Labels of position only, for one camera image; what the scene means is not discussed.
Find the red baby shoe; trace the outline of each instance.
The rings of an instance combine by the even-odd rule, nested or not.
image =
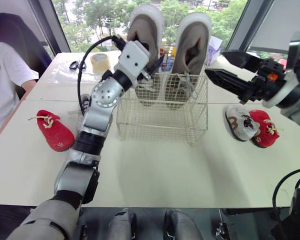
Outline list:
[[[59,121],[59,116],[46,110],[40,110],[36,114],[36,118],[41,132],[53,150],[62,152],[75,143],[75,136]]]
[[[275,124],[271,122],[269,115],[262,110],[252,110],[249,113],[257,128],[259,128],[252,138],[253,143],[264,149],[273,145],[280,135]]]

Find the person's arm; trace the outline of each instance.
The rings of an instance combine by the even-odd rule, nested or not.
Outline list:
[[[20,102],[18,103],[18,105],[15,107],[15,109],[9,114],[9,116],[4,120],[2,126],[0,127],[0,134],[1,132],[4,130],[4,128],[6,127],[6,125],[8,124],[8,122],[10,121],[10,119],[13,117],[13,115],[15,114],[15,112],[17,111],[18,107],[20,106],[20,104],[22,103],[23,100],[26,99],[26,97],[28,96],[28,94],[30,93],[30,91],[34,88],[34,86],[36,85],[36,81],[35,80],[29,80],[24,82],[21,87],[23,87],[23,89],[25,90],[25,94],[23,95],[23,97],[20,99]]]

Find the wire basket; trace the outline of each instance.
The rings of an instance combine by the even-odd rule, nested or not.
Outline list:
[[[208,80],[200,75],[156,73],[128,90],[118,104],[122,140],[169,139],[195,143],[208,130]]]

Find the green foliage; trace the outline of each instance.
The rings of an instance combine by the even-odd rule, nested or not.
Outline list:
[[[205,13],[212,21],[212,35],[223,40],[221,47],[225,49],[237,26],[247,0],[231,0],[223,10],[207,10],[204,6],[197,7],[194,13]]]
[[[58,17],[63,21],[67,21],[69,23],[70,21],[66,10],[67,1],[68,0],[52,0],[52,3]]]
[[[171,44],[176,41],[179,23],[189,13],[189,5],[178,0],[165,0],[161,2],[161,12],[165,26],[164,37],[166,43]]]
[[[91,45],[92,36],[99,39],[112,35],[116,28],[128,30],[132,11],[140,4],[150,4],[151,0],[75,0],[72,10],[76,20],[70,21],[67,14],[68,0],[52,0],[61,26],[73,52],[85,52]],[[180,21],[189,14],[190,6],[197,0],[162,0],[161,12],[164,17],[164,38],[167,44],[176,41]],[[205,6],[194,9],[195,13],[206,13],[212,20],[212,35],[223,40],[225,48],[240,19],[247,0],[231,0],[228,8],[207,10]]]

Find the table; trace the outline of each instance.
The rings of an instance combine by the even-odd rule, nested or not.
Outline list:
[[[197,147],[166,141],[120,141],[112,124],[101,152],[96,195],[87,206],[270,207],[277,182],[300,168],[300,127],[281,116],[279,109],[268,109],[283,130],[275,145],[258,148],[249,141],[235,140],[227,131],[226,106],[208,105],[209,130]],[[259,104],[247,107],[263,109]],[[54,181],[67,152],[50,149],[36,120],[27,120],[40,109],[59,115],[76,133],[77,102],[24,101],[0,135],[0,204],[35,206],[53,196]],[[290,205],[298,177],[281,187],[279,206]]]
[[[108,55],[111,62],[112,72],[113,67],[118,61],[120,51],[105,52]],[[59,53],[52,61],[48,69],[42,75],[37,83],[37,86],[26,97],[27,100],[41,100],[41,101],[78,101],[77,95],[77,76],[73,74],[69,81],[68,75],[59,75],[56,79],[56,70],[60,65],[63,65],[64,69],[68,69],[71,62],[81,59],[83,53]],[[88,70],[92,68],[90,62],[90,56],[85,61]],[[234,65],[231,65],[223,56],[220,56],[217,61],[213,63],[210,68],[218,69],[223,68],[232,73],[236,73],[241,79],[250,81],[254,77],[254,73],[240,69]],[[88,82],[81,84],[81,93],[91,93],[92,88],[96,85],[95,82]],[[231,92],[228,92],[219,86],[214,85],[211,81],[208,84],[208,102],[212,104],[237,104],[239,103],[238,97]],[[258,104],[258,102],[248,101],[248,104]]]

